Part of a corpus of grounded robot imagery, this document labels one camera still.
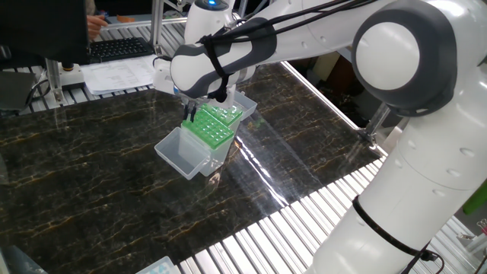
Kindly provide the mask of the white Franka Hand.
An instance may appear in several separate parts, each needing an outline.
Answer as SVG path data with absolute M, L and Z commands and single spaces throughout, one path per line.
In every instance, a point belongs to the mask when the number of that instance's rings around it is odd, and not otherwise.
M 161 91 L 166 94 L 172 94 L 185 104 L 184 112 L 183 112 L 183 121 L 187 120 L 189 115 L 189 104 L 188 103 L 195 103 L 192 108 L 190 114 L 190 122 L 194 123 L 195 115 L 197 112 L 197 105 L 200 104 L 208 104 L 214 107 L 220 107 L 223 109 L 230 109 L 234 105 L 234 95 L 236 88 L 232 86 L 227 89 L 227 98 L 223 103 L 217 102 L 216 99 L 209 99 L 207 96 L 200 97 L 198 99 L 192 99 L 187 97 L 184 94 L 181 94 L 177 87 L 173 84 L 173 80 L 170 76 L 170 61 L 164 60 L 162 58 L 155 58 L 153 60 L 154 66 L 154 77 L 153 77 L 153 86 L 156 91 Z

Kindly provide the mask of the bare person hand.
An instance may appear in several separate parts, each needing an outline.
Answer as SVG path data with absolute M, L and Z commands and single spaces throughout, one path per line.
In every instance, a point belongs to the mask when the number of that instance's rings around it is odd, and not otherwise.
M 88 15 L 87 27 L 89 40 L 95 40 L 99 35 L 102 27 L 107 27 L 108 23 L 105 21 L 103 15 Z

